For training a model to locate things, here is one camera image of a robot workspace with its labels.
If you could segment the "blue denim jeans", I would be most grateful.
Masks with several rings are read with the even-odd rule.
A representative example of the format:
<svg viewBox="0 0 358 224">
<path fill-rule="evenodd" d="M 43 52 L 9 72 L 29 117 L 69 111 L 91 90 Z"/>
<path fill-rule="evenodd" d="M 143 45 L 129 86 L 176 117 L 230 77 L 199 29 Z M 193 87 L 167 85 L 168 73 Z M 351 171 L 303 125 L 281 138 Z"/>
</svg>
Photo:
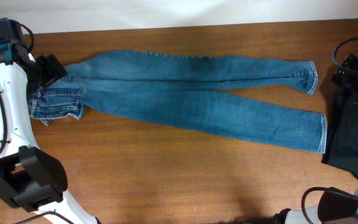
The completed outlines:
<svg viewBox="0 0 358 224">
<path fill-rule="evenodd" d="M 44 124 L 87 108 L 130 119 L 322 154 L 322 113 L 232 95 L 235 89 L 284 85 L 312 94 L 312 61 L 241 56 L 191 57 L 118 50 L 66 66 L 67 74 L 28 101 Z"/>
</svg>

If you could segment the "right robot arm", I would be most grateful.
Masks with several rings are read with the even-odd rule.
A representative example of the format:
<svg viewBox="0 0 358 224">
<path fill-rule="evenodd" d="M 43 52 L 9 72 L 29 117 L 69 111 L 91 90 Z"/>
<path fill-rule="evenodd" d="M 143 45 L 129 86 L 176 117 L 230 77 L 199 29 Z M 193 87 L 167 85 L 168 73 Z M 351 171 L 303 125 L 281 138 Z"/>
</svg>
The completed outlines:
<svg viewBox="0 0 358 224">
<path fill-rule="evenodd" d="M 324 164 L 358 179 L 358 57 L 348 55 L 332 77 L 338 85 Z M 354 194 L 334 187 L 312 187 L 301 198 L 300 210 L 275 214 L 272 223 L 358 223 L 358 188 Z"/>
</svg>

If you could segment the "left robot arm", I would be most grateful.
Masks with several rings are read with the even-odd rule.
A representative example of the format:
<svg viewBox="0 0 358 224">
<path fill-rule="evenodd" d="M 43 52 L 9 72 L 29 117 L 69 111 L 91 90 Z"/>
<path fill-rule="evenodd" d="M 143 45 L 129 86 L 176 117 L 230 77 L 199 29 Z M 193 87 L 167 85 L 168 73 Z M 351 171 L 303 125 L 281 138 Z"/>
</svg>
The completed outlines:
<svg viewBox="0 0 358 224">
<path fill-rule="evenodd" d="M 34 57 L 27 31 L 0 19 L 0 199 L 52 223 L 97 223 L 68 191 L 62 163 L 39 148 L 32 132 L 28 100 L 66 70 L 53 55 Z"/>
</svg>

